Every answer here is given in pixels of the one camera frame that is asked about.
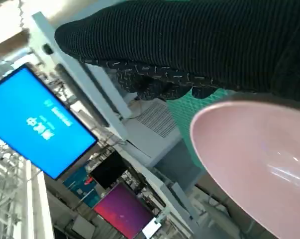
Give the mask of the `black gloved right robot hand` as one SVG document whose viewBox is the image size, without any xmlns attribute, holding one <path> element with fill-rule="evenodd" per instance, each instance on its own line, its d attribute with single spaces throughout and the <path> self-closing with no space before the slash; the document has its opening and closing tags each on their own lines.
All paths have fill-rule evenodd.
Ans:
<svg viewBox="0 0 300 239">
<path fill-rule="evenodd" d="M 59 26 L 67 55 L 142 100 L 217 89 L 300 102 L 300 0 L 129 0 Z"/>
</svg>

